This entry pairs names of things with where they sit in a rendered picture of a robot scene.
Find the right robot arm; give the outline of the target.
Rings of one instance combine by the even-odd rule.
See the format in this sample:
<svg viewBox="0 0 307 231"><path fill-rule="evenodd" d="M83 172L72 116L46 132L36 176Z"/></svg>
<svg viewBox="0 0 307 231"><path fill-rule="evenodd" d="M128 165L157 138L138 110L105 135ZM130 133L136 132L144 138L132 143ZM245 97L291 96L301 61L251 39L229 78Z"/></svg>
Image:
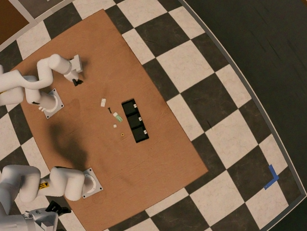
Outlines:
<svg viewBox="0 0 307 231"><path fill-rule="evenodd" d="M96 185L91 175L76 169L55 166L51 169L50 177L45 179L41 178L40 170L34 166L5 166L0 180L0 231L53 231L50 222L42 222L40 226L32 219L29 211L21 215L9 215L18 192L24 203L34 201L40 195L63 194L67 199L76 201L86 192L93 192Z"/></svg>

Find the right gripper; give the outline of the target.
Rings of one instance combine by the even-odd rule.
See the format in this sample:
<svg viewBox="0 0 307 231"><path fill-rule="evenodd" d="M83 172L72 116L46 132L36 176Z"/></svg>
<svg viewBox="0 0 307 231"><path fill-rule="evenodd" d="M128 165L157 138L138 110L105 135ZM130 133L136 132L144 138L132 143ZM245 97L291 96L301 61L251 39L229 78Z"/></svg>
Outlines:
<svg viewBox="0 0 307 231"><path fill-rule="evenodd" d="M58 212L56 212L57 210ZM38 223L40 226L42 222L50 222L53 225L53 231L64 231L63 229L56 230L58 216L61 213L63 214L71 213L71 210L69 210L67 207L61 207L59 204L57 204L53 200L46 208L40 208L40 209L29 211L29 214L32 217L32 219L36 223Z"/></svg>

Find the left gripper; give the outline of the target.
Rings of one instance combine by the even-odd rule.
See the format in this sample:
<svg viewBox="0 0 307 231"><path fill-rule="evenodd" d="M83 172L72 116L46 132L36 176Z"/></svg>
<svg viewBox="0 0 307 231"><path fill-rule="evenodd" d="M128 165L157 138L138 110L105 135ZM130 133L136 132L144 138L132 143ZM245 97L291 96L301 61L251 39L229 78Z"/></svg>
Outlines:
<svg viewBox="0 0 307 231"><path fill-rule="evenodd" d="M79 74L78 74L77 70L74 70L74 71L70 72L69 74L64 75L64 77L67 80L73 82L75 87L84 83L82 80L79 80ZM78 80L78 81L76 81L76 80Z"/></svg>

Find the green and white eraser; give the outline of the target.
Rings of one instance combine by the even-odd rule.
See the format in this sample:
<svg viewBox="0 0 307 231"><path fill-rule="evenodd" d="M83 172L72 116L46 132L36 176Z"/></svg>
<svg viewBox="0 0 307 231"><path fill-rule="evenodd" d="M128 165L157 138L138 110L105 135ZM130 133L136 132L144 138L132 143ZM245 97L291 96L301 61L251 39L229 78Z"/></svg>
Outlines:
<svg viewBox="0 0 307 231"><path fill-rule="evenodd" d="M123 120L116 112L113 115L119 120L119 122Z"/></svg>

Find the black three-compartment bin rack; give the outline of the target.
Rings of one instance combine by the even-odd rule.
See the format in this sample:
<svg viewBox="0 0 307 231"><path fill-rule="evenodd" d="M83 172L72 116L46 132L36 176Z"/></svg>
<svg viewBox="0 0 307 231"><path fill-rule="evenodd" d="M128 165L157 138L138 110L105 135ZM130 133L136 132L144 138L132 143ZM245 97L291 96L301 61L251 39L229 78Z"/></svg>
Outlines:
<svg viewBox="0 0 307 231"><path fill-rule="evenodd" d="M122 104L126 118L133 133L136 143L149 138L143 120L137 108L135 100L130 100Z"/></svg>

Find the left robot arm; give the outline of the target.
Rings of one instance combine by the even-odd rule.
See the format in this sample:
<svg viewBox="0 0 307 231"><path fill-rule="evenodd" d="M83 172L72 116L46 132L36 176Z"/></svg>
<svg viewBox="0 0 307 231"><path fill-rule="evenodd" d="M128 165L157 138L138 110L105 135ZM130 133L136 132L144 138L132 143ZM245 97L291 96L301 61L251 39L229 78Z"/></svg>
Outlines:
<svg viewBox="0 0 307 231"><path fill-rule="evenodd" d="M78 73L82 72L81 57L77 55L74 58L68 61L55 54L40 60L37 63L39 81L32 75L22 76L18 69L4 73L4 66L0 64L0 106L23 102L24 87L26 100L29 104L40 106L39 110L43 107L41 111L54 112L58 107L58 98L40 91L40 89L53 84L52 69L63 75L74 70L77 70Z"/></svg>

